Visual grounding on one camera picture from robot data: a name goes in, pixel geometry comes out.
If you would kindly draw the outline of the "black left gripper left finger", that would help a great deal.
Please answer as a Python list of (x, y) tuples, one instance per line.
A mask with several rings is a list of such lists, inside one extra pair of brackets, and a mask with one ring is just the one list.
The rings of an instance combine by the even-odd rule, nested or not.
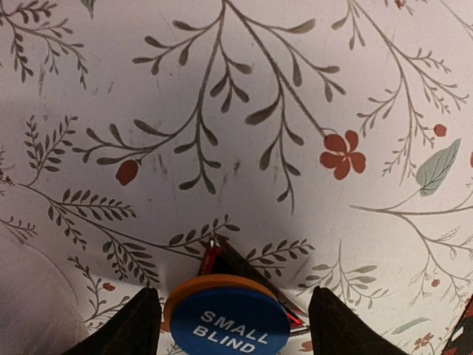
[(98, 331), (65, 355), (155, 355), (161, 305), (155, 288), (142, 288)]

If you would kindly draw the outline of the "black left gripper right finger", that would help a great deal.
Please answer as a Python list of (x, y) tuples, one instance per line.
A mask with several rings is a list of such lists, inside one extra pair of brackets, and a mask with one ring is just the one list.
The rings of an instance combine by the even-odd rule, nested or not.
[(371, 329), (328, 288), (313, 289), (308, 315), (314, 354), (405, 354)]

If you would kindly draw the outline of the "blue small blind button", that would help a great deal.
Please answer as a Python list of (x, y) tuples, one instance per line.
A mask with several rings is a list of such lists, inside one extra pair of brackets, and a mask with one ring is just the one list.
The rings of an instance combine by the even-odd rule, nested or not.
[(182, 301), (170, 332), (187, 354), (276, 354), (290, 335), (282, 305), (260, 291), (215, 288)]

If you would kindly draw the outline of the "orange big blind button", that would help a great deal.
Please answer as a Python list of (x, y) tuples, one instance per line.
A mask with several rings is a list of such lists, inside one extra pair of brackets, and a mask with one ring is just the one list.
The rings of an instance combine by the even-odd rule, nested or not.
[(276, 295), (267, 287), (260, 283), (245, 277), (230, 274), (207, 274), (194, 277), (177, 286), (168, 296), (164, 305), (164, 322), (171, 325), (171, 316), (177, 306), (192, 295), (201, 291), (207, 291), (215, 288), (244, 288), (252, 291), (258, 291), (273, 300), (277, 300)]

